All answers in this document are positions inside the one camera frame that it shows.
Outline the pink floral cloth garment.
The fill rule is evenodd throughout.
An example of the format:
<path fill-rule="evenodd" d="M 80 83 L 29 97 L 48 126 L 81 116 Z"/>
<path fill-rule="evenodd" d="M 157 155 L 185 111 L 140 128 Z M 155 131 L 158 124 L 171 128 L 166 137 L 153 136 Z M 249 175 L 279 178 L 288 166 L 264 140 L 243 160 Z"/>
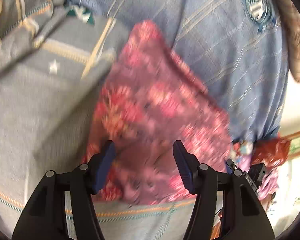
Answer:
<path fill-rule="evenodd" d="M 96 201 L 153 205 L 183 199 L 173 157 L 180 140 L 189 153 L 224 171 L 229 117 L 152 21 L 134 25 L 102 87 L 90 130 L 88 161 L 107 140 L 116 157 Z"/>

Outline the grey striped bed sheet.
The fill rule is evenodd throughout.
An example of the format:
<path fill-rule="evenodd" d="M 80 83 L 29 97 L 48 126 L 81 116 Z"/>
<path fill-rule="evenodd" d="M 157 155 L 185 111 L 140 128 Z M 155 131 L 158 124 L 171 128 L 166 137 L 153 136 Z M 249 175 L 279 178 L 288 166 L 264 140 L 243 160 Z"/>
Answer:
<path fill-rule="evenodd" d="M 91 51 L 107 16 L 117 17 L 106 49 L 117 54 L 136 22 L 153 18 L 179 54 L 183 23 L 207 0 L 2 0 L 0 14 L 0 231 L 11 237 L 31 193 L 48 170 L 71 171 L 87 145 L 93 104 L 109 69 L 97 64 L 81 81 L 82 64 L 43 49 L 17 21 L 38 25 L 37 37 Z"/>

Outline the brown striped cushion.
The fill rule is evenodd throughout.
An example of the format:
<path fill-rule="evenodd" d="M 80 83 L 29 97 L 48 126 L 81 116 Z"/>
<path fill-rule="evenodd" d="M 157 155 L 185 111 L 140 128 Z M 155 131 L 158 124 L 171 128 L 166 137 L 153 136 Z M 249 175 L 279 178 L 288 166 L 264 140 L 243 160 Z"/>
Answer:
<path fill-rule="evenodd" d="M 289 69 L 300 83 L 300 13 L 292 0 L 277 0 L 277 5 L 287 29 Z"/>

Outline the blue plaid pillow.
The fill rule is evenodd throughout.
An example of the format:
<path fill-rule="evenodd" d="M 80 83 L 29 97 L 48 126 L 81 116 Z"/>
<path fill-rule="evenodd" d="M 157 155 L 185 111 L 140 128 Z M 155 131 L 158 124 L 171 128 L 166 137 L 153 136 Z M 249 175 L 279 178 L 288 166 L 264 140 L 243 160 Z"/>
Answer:
<path fill-rule="evenodd" d="M 277 136 L 288 79 L 274 0 L 71 0 L 127 26 L 152 20 L 230 116 L 233 139 Z"/>

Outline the small colourful box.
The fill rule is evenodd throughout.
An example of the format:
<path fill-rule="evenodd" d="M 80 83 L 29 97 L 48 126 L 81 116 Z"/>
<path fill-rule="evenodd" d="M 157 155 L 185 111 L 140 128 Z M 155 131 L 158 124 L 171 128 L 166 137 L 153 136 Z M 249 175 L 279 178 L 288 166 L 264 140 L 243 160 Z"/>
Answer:
<path fill-rule="evenodd" d="M 240 141 L 233 145 L 236 155 L 251 155 L 253 153 L 254 144 L 250 141 Z"/>

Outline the red plastic bag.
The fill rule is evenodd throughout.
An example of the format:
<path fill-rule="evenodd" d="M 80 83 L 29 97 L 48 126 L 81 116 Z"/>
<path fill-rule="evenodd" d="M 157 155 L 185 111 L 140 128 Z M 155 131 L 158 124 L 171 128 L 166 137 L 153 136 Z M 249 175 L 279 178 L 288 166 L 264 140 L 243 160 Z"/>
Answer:
<path fill-rule="evenodd" d="M 260 140 L 255 144 L 251 165 L 264 163 L 267 168 L 281 166 L 288 158 L 291 142 L 283 138 Z"/>

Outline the light purple cloth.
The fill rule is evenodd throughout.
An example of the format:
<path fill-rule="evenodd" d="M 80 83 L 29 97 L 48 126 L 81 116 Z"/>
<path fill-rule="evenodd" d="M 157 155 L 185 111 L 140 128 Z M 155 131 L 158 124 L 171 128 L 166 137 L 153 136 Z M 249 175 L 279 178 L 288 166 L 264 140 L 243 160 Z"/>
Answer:
<path fill-rule="evenodd" d="M 236 165 L 242 171 L 248 172 L 252 167 L 251 164 L 252 155 L 238 155 L 236 157 Z M 269 194 L 273 194 L 279 188 L 277 179 L 278 179 L 278 170 L 275 168 L 266 168 L 265 175 L 262 179 L 261 185 L 257 189 L 258 199 L 262 201 Z"/>

